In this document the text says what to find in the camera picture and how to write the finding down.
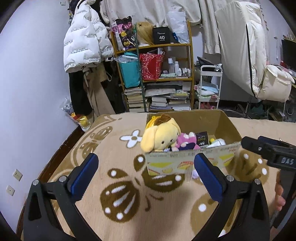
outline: human hand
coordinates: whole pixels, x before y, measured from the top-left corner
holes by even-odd
[[[275,186],[274,190],[276,192],[276,197],[275,197],[274,203],[276,206],[276,210],[280,211],[283,208],[283,206],[286,204],[285,199],[282,197],[284,189],[281,186],[280,172],[278,172],[276,175],[276,186]]]

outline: beige rug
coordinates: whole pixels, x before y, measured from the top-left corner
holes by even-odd
[[[140,141],[146,113],[102,115],[77,142],[50,181],[68,175],[93,152],[99,157],[99,169],[77,208],[103,241],[114,240],[191,240],[203,227],[217,203],[210,199],[200,180],[184,181],[183,175],[148,175]],[[241,136],[260,135],[296,145],[294,123],[231,118]],[[277,170],[256,154],[242,150],[225,174],[263,183],[270,213],[273,212]],[[72,235],[57,203],[57,216],[65,232]],[[223,233],[230,229],[236,204]]]

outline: computer monitor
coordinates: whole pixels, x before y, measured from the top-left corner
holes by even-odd
[[[292,70],[296,70],[296,42],[291,40],[282,39],[281,41],[283,47],[283,61]]]

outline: electrical outlet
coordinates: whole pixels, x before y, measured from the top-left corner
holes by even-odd
[[[10,195],[13,196],[13,194],[15,193],[15,190],[11,187],[11,186],[7,186],[6,188],[6,192]]]
[[[13,173],[13,176],[18,181],[20,181],[22,179],[22,174],[20,173],[20,171],[18,169],[15,170],[15,172]]]

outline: plush dog ear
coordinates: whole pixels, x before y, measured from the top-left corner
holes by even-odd
[[[144,134],[141,140],[141,148],[143,152],[150,152],[154,149],[155,133],[157,129],[158,129],[158,126],[152,126],[147,128],[144,131]]]
[[[172,125],[174,125],[175,127],[177,127],[178,132],[179,132],[179,135],[181,134],[181,129],[180,129],[179,125],[177,124],[177,122],[175,121],[174,118],[171,118],[171,119],[168,121],[168,123],[171,123]]]

